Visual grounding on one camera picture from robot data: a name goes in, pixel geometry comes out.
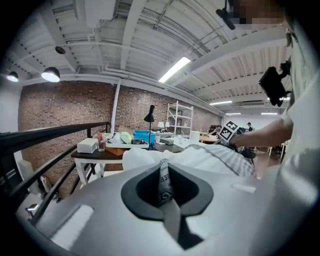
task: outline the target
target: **blue box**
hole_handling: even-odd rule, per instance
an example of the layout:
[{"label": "blue box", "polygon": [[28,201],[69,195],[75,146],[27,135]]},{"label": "blue box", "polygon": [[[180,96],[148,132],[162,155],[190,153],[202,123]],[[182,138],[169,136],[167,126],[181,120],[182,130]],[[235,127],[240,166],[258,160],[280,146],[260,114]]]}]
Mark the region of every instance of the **blue box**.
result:
[{"label": "blue box", "polygon": [[[133,136],[135,139],[145,140],[145,142],[149,143],[148,130],[133,130]],[[150,144],[155,144],[155,141],[156,141],[156,133],[152,131],[150,135]]]}]

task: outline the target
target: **black camera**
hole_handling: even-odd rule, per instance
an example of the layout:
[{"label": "black camera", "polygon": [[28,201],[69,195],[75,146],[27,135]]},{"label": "black camera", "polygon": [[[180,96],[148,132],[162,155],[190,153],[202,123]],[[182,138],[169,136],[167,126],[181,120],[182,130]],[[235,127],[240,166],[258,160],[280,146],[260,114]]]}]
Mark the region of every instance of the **black camera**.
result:
[{"label": "black camera", "polygon": [[273,106],[278,105],[279,107],[283,103],[283,98],[291,93],[291,91],[286,91],[281,79],[290,75],[290,61],[280,64],[281,74],[278,74],[274,66],[269,67],[264,75],[258,82],[259,85],[264,90],[265,94],[269,97],[270,102]]}]

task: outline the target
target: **tissue box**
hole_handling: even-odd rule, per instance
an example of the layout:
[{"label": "tissue box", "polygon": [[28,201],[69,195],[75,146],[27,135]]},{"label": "tissue box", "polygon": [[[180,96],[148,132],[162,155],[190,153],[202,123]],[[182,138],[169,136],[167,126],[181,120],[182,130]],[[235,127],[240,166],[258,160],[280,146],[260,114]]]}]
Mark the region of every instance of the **tissue box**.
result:
[{"label": "tissue box", "polygon": [[86,138],[76,145],[76,150],[79,153],[91,154],[97,147],[97,141],[97,138]]}]

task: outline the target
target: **black desk lamp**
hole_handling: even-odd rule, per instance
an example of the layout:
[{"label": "black desk lamp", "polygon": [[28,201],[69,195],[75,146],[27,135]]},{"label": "black desk lamp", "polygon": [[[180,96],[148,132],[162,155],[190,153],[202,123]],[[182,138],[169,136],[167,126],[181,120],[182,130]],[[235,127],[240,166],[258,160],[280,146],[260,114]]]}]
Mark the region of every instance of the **black desk lamp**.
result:
[{"label": "black desk lamp", "polygon": [[150,149],[151,123],[153,123],[155,121],[154,115],[153,115],[154,109],[155,109],[155,105],[151,105],[150,109],[149,109],[149,113],[143,119],[144,121],[150,123],[150,126],[149,126],[149,149]]}]

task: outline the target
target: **checkered cloth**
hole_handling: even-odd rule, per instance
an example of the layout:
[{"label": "checkered cloth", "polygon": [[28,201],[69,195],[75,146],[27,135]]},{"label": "checkered cloth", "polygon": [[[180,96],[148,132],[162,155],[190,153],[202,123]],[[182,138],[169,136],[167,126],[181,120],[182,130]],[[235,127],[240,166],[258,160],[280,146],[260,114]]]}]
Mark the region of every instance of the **checkered cloth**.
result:
[{"label": "checkered cloth", "polygon": [[188,148],[204,149],[207,153],[211,154],[214,158],[219,159],[224,165],[230,169],[237,176],[252,176],[257,177],[255,167],[250,159],[245,158],[243,155],[233,151],[232,149],[223,145],[198,145],[191,144]]}]

